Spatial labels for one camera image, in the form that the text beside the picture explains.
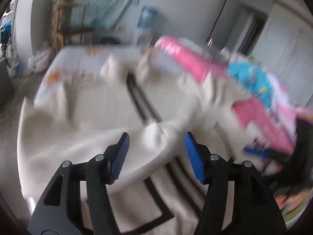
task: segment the screw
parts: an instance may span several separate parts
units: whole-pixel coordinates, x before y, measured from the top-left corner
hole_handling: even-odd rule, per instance
[[[70,161],[65,161],[65,162],[62,163],[62,167],[63,168],[69,167],[70,164],[71,164]]]
[[[250,161],[245,161],[245,162],[244,162],[244,166],[247,167],[247,168],[251,168],[251,167],[252,167],[252,162],[250,162]]]
[[[212,161],[217,161],[217,160],[219,159],[219,156],[218,156],[218,155],[215,155],[215,154],[212,154],[212,155],[210,156],[210,159],[211,159]]]
[[[103,155],[97,155],[95,159],[96,159],[96,161],[102,161],[104,159],[104,156]]]

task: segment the plastic bag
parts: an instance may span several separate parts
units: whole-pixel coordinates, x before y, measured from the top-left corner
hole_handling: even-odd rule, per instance
[[[47,48],[42,51],[37,51],[36,56],[28,59],[27,67],[34,73],[40,73],[48,69],[51,62],[52,49]]]

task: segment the floor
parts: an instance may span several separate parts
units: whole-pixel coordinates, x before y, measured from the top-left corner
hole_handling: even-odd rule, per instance
[[[13,79],[15,94],[0,110],[0,191],[24,225],[28,224],[30,216],[18,177],[18,122],[24,97],[34,99],[43,76],[44,73],[41,73]]]

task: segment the chair backrest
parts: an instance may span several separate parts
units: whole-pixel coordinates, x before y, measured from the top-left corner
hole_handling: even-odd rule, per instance
[[[60,10],[66,9],[66,8],[75,8],[75,7],[83,7],[83,14],[81,18],[81,26],[84,24],[84,19],[85,19],[85,12],[86,12],[86,7],[89,6],[88,3],[62,3],[57,5],[56,9],[58,10],[58,15],[57,15],[57,26],[58,26],[58,21],[59,21],[59,15],[60,15]]]

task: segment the wooden chair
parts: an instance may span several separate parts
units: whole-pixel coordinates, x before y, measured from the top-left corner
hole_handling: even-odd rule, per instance
[[[66,8],[74,8],[74,7],[83,7],[83,14],[81,18],[80,26],[65,26],[61,29],[57,29],[55,33],[55,43],[56,43],[56,52],[58,52],[61,48],[65,46],[65,40],[71,38],[74,35],[80,34],[80,42],[82,42],[83,34],[90,34],[90,45],[92,44],[92,37],[94,33],[94,27],[86,27],[84,26],[85,12],[88,3],[65,3],[57,6],[57,21],[56,24],[58,26],[59,14],[61,9]]]

